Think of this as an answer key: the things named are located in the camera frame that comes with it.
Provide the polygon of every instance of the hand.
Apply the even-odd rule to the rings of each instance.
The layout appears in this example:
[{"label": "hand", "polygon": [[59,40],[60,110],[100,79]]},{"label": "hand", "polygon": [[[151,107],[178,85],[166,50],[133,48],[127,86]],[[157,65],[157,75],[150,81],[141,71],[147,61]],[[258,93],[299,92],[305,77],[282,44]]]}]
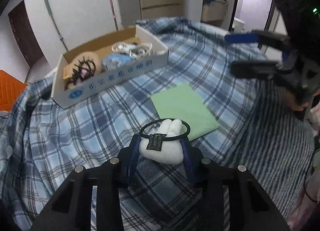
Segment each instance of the hand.
[{"label": "hand", "polygon": [[[314,96],[320,94],[320,89],[314,93]],[[296,97],[292,94],[289,90],[284,89],[284,96],[283,96],[284,103],[293,111],[303,111],[306,107],[308,107],[309,103],[304,103],[303,105],[298,105],[296,103]]]}]

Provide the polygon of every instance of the blue handle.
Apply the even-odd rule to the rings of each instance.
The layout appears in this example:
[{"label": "blue handle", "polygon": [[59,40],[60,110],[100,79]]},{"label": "blue handle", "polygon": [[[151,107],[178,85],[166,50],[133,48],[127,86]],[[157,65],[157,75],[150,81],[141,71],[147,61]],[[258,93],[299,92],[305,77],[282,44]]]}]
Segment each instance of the blue handle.
[{"label": "blue handle", "polygon": [[229,34],[224,37],[228,44],[232,43],[253,43],[259,41],[259,36],[255,33]]}]

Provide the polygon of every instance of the white cable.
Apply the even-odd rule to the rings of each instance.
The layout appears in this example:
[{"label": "white cable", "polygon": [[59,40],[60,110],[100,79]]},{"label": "white cable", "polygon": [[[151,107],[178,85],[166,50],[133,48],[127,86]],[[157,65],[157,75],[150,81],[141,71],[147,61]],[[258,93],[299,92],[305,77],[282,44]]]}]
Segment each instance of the white cable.
[{"label": "white cable", "polygon": [[119,41],[112,45],[111,50],[113,52],[124,52],[133,59],[140,59],[152,54],[152,44],[140,43],[134,45]]},{"label": "white cable", "polygon": [[113,52],[125,52],[126,54],[129,54],[130,49],[135,48],[136,45],[134,44],[128,44],[122,41],[116,42],[114,45],[112,45],[111,50]]},{"label": "white cable", "polygon": [[140,59],[145,56],[150,56],[152,54],[152,44],[151,43],[140,43],[135,46],[134,49],[129,51],[130,58]]}]

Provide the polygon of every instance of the blue plaid bedsheet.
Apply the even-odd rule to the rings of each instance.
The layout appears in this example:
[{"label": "blue plaid bedsheet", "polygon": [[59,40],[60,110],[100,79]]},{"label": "blue plaid bedsheet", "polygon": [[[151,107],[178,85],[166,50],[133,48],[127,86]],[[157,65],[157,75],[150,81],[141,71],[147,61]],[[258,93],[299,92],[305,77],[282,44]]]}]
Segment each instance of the blue plaid bedsheet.
[{"label": "blue plaid bedsheet", "polygon": [[[255,80],[229,73],[234,60],[264,59],[248,45],[227,46],[223,37],[183,18],[139,21],[170,49],[168,66],[150,71],[69,109],[50,99],[52,77],[28,86],[12,111],[0,117],[0,193],[22,230],[28,230],[54,191],[77,165],[101,165],[129,145],[133,134],[158,119],[152,94],[188,83],[220,127],[192,142],[204,156],[221,162],[252,111]],[[7,158],[5,148],[13,154]],[[157,230],[199,191],[188,186],[182,165],[160,165],[140,158],[128,190],[120,190],[125,230]],[[95,192],[92,229],[95,229]]]}]

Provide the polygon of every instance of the box logo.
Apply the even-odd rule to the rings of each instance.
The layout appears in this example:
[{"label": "box logo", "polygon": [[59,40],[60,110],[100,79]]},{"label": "box logo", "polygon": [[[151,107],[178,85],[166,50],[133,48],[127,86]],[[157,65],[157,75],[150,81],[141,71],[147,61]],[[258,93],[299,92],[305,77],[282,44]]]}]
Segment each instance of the box logo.
[{"label": "box logo", "polygon": [[73,98],[77,98],[79,96],[81,96],[83,93],[83,90],[82,89],[78,89],[76,91],[73,91],[70,95],[69,95],[69,98],[70,99],[73,99]]}]

